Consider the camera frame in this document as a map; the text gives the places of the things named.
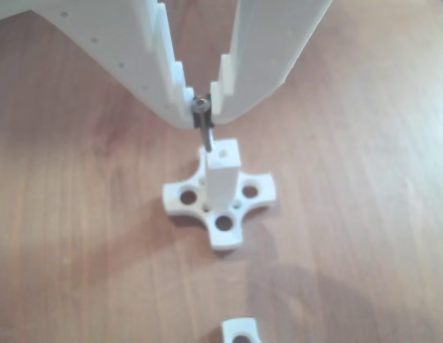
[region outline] white 3d printed part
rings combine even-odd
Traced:
[[[244,215],[257,207],[269,207],[276,200],[270,174],[245,174],[239,171],[240,166],[237,140],[215,141],[212,152],[199,149],[199,168],[191,178],[163,186],[167,214],[203,222],[214,250],[239,247]]]
[[[238,0],[229,54],[211,83],[213,121],[230,122],[285,80],[331,0]],[[192,128],[184,68],[156,0],[0,0],[0,19],[34,10],[170,124]]]
[[[246,337],[250,343],[261,343],[257,321],[254,318],[235,318],[221,323],[223,343],[233,343],[237,337]]]

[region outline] small hole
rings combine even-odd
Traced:
[[[218,230],[228,231],[233,227],[233,221],[228,216],[220,216],[215,221]]]
[[[240,209],[242,206],[242,203],[239,200],[234,200],[233,202],[233,208]]]
[[[245,336],[237,336],[234,338],[233,343],[251,343],[252,341]]]
[[[245,186],[242,189],[242,194],[246,198],[251,199],[251,198],[254,198],[258,195],[258,189],[255,186]]]
[[[193,191],[185,191],[180,194],[180,201],[182,202],[182,204],[185,205],[194,204],[196,202],[196,199],[198,199],[198,197]]]

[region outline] wooden table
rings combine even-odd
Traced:
[[[199,92],[234,2],[167,1]],[[285,85],[215,134],[279,195],[228,254],[161,205],[199,133],[36,14],[0,21],[0,343],[220,342],[243,316],[266,343],[443,343],[443,1],[335,1]]]

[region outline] small white block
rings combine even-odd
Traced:
[[[235,318],[221,323],[223,342],[232,343],[236,337],[246,337],[251,343],[261,343],[257,321],[254,318]]]
[[[236,194],[241,157],[236,139],[215,141],[206,154],[207,204],[216,210],[226,209]]]

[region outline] hole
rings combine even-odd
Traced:
[[[237,336],[233,339],[233,343],[251,343],[250,338],[245,336]]]
[[[198,199],[198,197],[196,196],[196,193],[194,193],[193,191],[185,191],[182,194],[180,194],[180,201],[184,205],[194,204],[196,202],[196,199]]]
[[[240,209],[242,206],[242,203],[239,200],[234,200],[233,202],[233,208]]]
[[[258,189],[255,186],[245,186],[242,189],[242,194],[246,198],[251,199],[251,198],[254,198],[258,195]]]
[[[220,216],[216,219],[215,226],[220,231],[228,231],[233,227],[233,221],[228,216]]]

